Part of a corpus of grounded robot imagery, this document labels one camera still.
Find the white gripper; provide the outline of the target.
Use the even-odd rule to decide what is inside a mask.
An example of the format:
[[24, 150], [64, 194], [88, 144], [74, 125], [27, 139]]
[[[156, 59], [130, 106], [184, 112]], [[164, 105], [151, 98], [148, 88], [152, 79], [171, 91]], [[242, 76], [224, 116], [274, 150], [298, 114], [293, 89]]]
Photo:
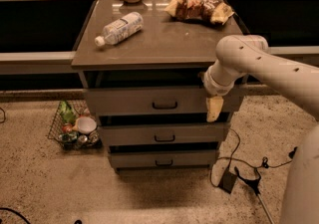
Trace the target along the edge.
[[227, 95], [234, 86], [234, 82], [231, 82], [227, 86], [221, 85], [212, 76], [212, 72], [212, 67], [209, 67], [206, 72], [198, 73], [198, 77], [202, 80], [204, 88], [211, 96], [211, 98], [206, 99], [206, 120], [208, 122], [214, 122], [218, 119], [223, 107], [223, 96]]

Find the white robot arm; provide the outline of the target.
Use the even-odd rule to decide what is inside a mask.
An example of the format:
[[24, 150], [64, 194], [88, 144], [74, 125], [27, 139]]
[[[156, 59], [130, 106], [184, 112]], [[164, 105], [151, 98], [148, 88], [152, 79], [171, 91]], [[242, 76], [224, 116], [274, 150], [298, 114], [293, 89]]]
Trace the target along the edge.
[[[249, 74], [319, 119], [319, 69], [267, 53], [258, 35], [230, 35], [216, 45], [216, 61], [201, 76], [211, 96], [224, 96]], [[280, 224], [319, 224], [319, 125], [298, 146], [290, 166]]]

